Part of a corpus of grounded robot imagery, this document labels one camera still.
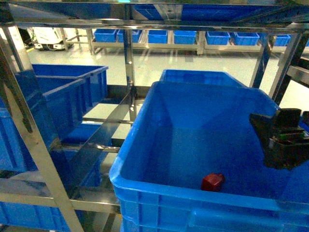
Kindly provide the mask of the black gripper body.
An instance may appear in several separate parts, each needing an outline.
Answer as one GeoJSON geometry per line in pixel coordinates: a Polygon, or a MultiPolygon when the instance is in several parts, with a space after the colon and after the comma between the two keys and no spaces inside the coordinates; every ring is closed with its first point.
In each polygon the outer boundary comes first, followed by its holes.
{"type": "Polygon", "coordinates": [[[309,132],[300,121],[301,110],[296,108],[279,109],[274,116],[250,114],[266,167],[292,170],[309,160],[309,132]]]}

